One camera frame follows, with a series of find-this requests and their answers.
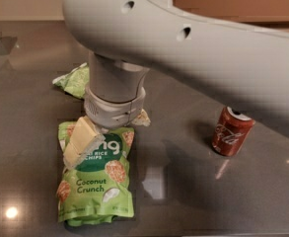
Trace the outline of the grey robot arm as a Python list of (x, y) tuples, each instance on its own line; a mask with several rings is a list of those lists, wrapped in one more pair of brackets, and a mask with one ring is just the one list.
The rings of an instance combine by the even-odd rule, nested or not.
[(289, 33), (189, 14), (169, 0), (63, 0), (90, 50), (85, 110), (99, 126), (140, 114), (148, 69), (164, 72), (289, 138)]

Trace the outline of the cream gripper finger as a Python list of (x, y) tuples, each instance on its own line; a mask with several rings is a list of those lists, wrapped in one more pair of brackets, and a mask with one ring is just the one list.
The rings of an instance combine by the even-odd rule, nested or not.
[(131, 123), (134, 125), (149, 126), (151, 124), (151, 120), (148, 117), (147, 112), (142, 109), (140, 114)]
[(63, 153), (66, 168), (69, 170), (76, 168), (104, 141), (105, 137), (97, 126), (88, 117), (80, 117)]

